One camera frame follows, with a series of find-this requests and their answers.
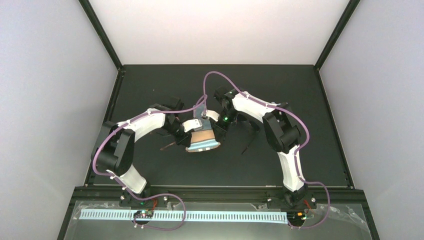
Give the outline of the left black frame post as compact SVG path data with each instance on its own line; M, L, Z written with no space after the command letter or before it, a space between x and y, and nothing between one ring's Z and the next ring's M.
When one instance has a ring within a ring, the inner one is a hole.
M91 25L93 26L97 36L99 37L101 43L103 44L106 52L108 53L110 59L112 60L114 66L118 71L123 68L123 64L121 63L117 52L115 51L105 29L103 28L100 19L98 18L92 4L89 0L79 0L79 4L84 10L86 16L88 17Z

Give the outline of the black front frame rail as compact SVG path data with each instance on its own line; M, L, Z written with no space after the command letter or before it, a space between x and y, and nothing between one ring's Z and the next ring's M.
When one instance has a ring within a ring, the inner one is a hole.
M189 187L189 186L165 186L154 185L150 187L152 195L174 194L179 196L184 203L265 203L271 199L270 206L281 210L289 210L283 201L283 189L281 187ZM363 190L355 188L329 187L325 191L322 187L309 187L307 195L314 197L319 204L360 204L364 212L367 224L373 240L378 240L379 234L370 211L366 195ZM92 185L77 186L74 188L58 239L63 240L71 221L71 214L76 209L77 201L119 201L124 196L121 204L126 207L139 207L140 202L122 190L118 185Z

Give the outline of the brown translucent sunglasses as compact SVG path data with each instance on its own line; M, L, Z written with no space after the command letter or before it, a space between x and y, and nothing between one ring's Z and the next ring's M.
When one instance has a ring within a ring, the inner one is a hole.
M174 141L174 142L171 142L171 143L169 143L168 145L161 147L161 148L160 148L160 150L161 150L161 151L164 151L164 150L166 150L167 148L169 148L169 147L171 147L171 146L173 146L173 145L175 145L175 144L176 144L176 142L175 142L175 141Z

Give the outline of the light blue cleaning cloth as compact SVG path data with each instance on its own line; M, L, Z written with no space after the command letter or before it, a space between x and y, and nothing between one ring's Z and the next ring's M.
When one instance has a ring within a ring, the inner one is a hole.
M190 144L190 147L186 148L187 152L202 152L202 151L208 151L211 149L215 149L221 145L220 142L216 141L215 139L208 139L198 142L193 142Z

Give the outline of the black sunglasses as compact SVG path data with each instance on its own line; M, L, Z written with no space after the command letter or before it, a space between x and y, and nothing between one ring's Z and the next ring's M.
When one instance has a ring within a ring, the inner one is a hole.
M241 154L243 155L248 150L250 145L253 143L255 138L258 136L258 134L261 131L261 128L254 120L252 120L251 118L248 118L245 115L241 115L241 114L237 115L236 123L237 124L240 123L243 126L245 126L245 128L247 129L247 132L248 132L248 136L249 136L248 143L247 143L246 147L243 149L243 151L241 152Z

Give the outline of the right black frame post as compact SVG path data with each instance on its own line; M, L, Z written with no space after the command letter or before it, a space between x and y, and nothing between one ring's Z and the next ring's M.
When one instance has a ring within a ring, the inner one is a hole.
M322 52L320 53L314 68L319 71L323 65L325 64L325 61L327 60L328 56L330 55L331 51L333 50L334 46L336 45L339 37L341 36L343 30L345 29L346 25L348 24L350 18L352 17L353 13L355 12L357 6L359 5L361 1L360 0L349 0L345 9L343 10L336 26L334 27L329 39L327 40Z

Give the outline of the brown plaid glasses case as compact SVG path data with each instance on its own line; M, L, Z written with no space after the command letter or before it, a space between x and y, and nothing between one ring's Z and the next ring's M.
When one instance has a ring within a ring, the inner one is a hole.
M194 131L191 134L191 143L205 141L205 140L211 140L211 139L215 139L215 135L214 135L214 132L213 132L212 129L211 130ZM198 152L201 152L201 151L188 152L188 153L198 153Z

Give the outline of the black frame post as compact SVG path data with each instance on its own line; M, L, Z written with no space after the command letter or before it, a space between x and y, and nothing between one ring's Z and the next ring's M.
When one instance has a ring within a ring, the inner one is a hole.
M336 45L339 37L341 36L343 30L345 29L346 25L348 24L350 18L352 17L353 13L355 12L357 6L359 5L361 1L360 0L349 0L345 9L343 10L336 26L334 27L329 39L327 40L322 52L320 53L314 68L319 71L323 65L325 64L325 61L327 60L328 56L330 55L331 51L333 50L334 46Z
M105 29L103 28L100 19L98 18L92 4L89 0L79 0L79 4L84 10L86 16L88 17L91 25L93 26L97 36L99 37L101 43L103 44L106 52L108 53L110 59L112 60L114 66L118 71L123 68L123 64L121 63L117 52L115 51Z

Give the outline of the left small circuit board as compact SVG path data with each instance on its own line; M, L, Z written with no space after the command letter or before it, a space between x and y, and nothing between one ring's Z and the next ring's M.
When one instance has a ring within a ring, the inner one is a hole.
M137 210L133 214L133 219L151 219L154 216L153 210Z

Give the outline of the right small circuit board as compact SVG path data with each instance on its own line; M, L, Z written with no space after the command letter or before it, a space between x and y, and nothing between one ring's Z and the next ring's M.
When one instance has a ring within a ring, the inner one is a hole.
M307 217L307 214L306 214L306 213L304 213L304 212L297 212L297 213L293 213L293 214L291 214L289 218L290 218L290 219L293 219L293 220L300 220L300 221L304 221L304 220L306 220L308 217Z

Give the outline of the blue-grey glasses case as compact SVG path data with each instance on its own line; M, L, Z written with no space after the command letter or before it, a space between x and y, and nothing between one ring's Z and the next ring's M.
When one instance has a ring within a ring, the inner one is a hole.
M195 132L199 132L199 131L207 131L207 130L211 130L211 122L209 117L206 115L207 113L207 107L204 103L200 104L199 107L197 107L194 111L193 111L193 117L198 120L200 126L196 127L194 129Z

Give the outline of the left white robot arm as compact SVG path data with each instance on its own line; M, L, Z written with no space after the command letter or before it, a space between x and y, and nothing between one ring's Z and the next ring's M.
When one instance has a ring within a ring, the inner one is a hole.
M139 117L118 123L104 122L91 154L93 171L117 179L126 189L141 195L148 182L133 165L135 143L162 129L174 137L176 145L189 147L192 134L185 131L179 118L183 107L180 98L171 98L163 104L151 105Z

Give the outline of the small circuit board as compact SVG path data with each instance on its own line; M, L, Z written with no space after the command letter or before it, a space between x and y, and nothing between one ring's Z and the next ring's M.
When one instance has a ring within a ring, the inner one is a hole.
M297 212L297 213L293 213L293 214L291 214L289 218L290 218L290 219L293 219L293 220L300 220L300 221L304 221L304 220L306 220L308 217L307 217L307 214L306 214L306 213L304 213L304 212Z
M137 210L133 214L133 219L151 219L154 216L153 210Z

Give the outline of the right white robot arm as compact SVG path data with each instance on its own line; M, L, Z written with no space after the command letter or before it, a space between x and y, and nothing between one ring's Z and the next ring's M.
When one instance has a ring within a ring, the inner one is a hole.
M290 106L284 103L262 101L248 92L229 91L224 87L215 90L213 97L222 106L219 117L212 124L218 142L225 140L230 125L237 121L240 114L250 116L263 124L269 146L277 152L283 173L283 194L285 204L293 210L305 203L308 185L302 173L299 148L301 132L294 119L289 116Z

